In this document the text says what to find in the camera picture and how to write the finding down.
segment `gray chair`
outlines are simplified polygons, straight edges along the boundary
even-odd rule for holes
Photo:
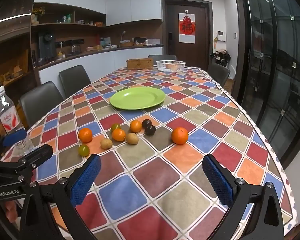
[[[226,67],[223,67],[217,63],[211,63],[208,67],[207,73],[220,84],[220,86],[224,86],[229,75],[230,70]]]
[[[152,58],[153,59],[153,65],[156,66],[157,65],[157,61],[159,60],[177,60],[177,56],[176,55],[149,55],[148,58]]]
[[[33,126],[62,101],[63,98],[52,81],[30,90],[20,98],[20,104],[29,127]]]
[[[59,72],[59,78],[66,98],[91,84],[90,78],[82,65],[77,65]]]

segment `chair backrest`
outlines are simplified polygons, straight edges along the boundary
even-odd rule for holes
[[[59,72],[59,78],[66,98],[91,84],[90,78],[82,65],[77,65]]]
[[[226,67],[223,67],[217,63],[211,63],[208,67],[207,73],[220,84],[220,86],[224,86],[229,75],[230,70]]]
[[[33,126],[62,101],[63,98],[52,81],[30,90],[20,98],[20,104],[29,127]]]
[[[148,58],[152,58],[153,59],[153,65],[156,66],[157,65],[157,61],[159,60],[177,60],[177,56],[176,55],[149,55]]]

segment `dining table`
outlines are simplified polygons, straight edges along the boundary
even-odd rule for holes
[[[165,100],[142,110],[111,106],[111,96],[132,87],[160,89]],[[145,119],[156,127],[154,135],[142,129],[137,145],[112,139],[114,123],[129,133],[131,121]],[[171,140],[176,127],[189,133],[183,145]],[[98,240],[207,239],[228,208],[202,170],[207,154],[213,154],[236,178],[256,185],[272,182],[284,234],[297,223],[289,181],[265,136],[231,95],[199,68],[186,67],[178,73],[122,68],[66,99],[28,131],[35,147],[53,148],[52,157],[34,170],[32,180],[53,184],[83,165],[88,157],[78,154],[82,128],[92,131],[87,145],[102,164],[76,210]],[[104,138],[113,142],[108,150],[100,147]],[[12,147],[3,160],[16,162],[20,157]],[[240,238],[252,205],[247,205],[231,239]],[[57,206],[52,204],[51,209],[66,239],[72,239]]]

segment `black fruit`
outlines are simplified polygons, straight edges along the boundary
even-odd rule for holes
[[[149,125],[149,126],[147,126],[146,128],[145,128],[145,133],[146,133],[146,135],[154,135],[154,133],[155,133],[155,126],[153,126],[153,125]]]
[[[150,126],[150,125],[152,125],[151,120],[149,120],[149,119],[144,119],[144,120],[142,121],[142,127],[143,127],[143,128],[146,128],[146,127],[148,127],[148,126]]]

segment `lower cabinet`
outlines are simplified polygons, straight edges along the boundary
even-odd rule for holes
[[[161,55],[163,48],[138,48],[138,49],[123,49],[116,51],[102,52],[98,54],[88,55],[80,58],[71,59],[66,62],[53,65],[39,71],[41,84],[52,81],[61,95],[65,97],[62,84],[59,78],[59,72],[82,65],[87,72],[91,82],[95,82],[100,78],[110,74],[111,72],[127,67],[128,59],[147,58],[149,55]]]

